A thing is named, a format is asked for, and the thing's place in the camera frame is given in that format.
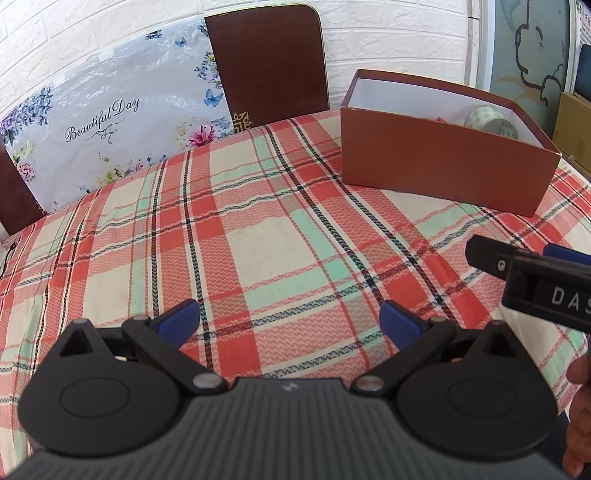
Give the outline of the person's right hand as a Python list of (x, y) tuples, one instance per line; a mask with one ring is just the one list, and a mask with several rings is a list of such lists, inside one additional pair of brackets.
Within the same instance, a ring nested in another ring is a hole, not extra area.
[(567, 371), (570, 383), (579, 386), (571, 403), (570, 424), (566, 434), (563, 468), (578, 477), (590, 462), (590, 359), (582, 356), (571, 363)]

